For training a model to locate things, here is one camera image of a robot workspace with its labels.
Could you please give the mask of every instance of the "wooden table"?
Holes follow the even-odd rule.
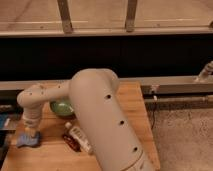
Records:
[[[155,169],[159,170],[158,154],[139,83],[122,82],[117,97]],[[2,171],[100,171],[95,156],[85,152],[75,153],[63,141],[61,135],[65,132],[65,122],[67,119],[58,118],[50,111],[49,105],[45,104],[40,125],[42,145],[38,148],[18,149],[15,146],[16,139],[24,130],[20,122]]]

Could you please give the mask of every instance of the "black wall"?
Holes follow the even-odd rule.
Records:
[[[1,38],[0,80],[66,79],[107,67],[120,77],[196,75],[213,60],[213,35]]]

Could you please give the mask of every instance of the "floor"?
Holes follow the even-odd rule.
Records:
[[[157,102],[146,106],[161,171],[212,171],[212,102]]]
[[[124,28],[128,0],[68,0],[74,28]],[[208,26],[212,0],[138,0],[136,27]],[[0,31],[60,30],[57,0],[1,0]]]

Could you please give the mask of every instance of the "green bowl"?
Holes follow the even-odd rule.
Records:
[[[56,101],[50,102],[50,109],[57,116],[65,117],[65,116],[74,115],[74,110],[68,99],[56,100]]]

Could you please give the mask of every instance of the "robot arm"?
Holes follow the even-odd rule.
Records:
[[[33,136],[44,102],[69,97],[103,171],[154,171],[119,106],[117,88],[113,71],[86,69],[52,88],[33,86],[18,95],[18,103],[24,108],[23,119]]]

